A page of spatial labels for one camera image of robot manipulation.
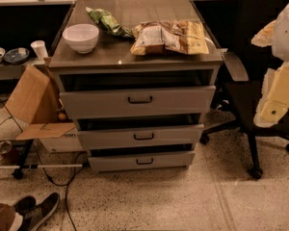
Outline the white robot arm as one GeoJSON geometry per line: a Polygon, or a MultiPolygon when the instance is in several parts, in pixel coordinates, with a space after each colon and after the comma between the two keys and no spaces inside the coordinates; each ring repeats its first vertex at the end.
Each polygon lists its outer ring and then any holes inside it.
{"type": "Polygon", "coordinates": [[[253,118],[257,126],[271,127],[289,110],[289,3],[276,20],[253,37],[251,43],[261,47],[271,45],[273,55],[283,60],[277,70],[267,70],[253,118]]]}

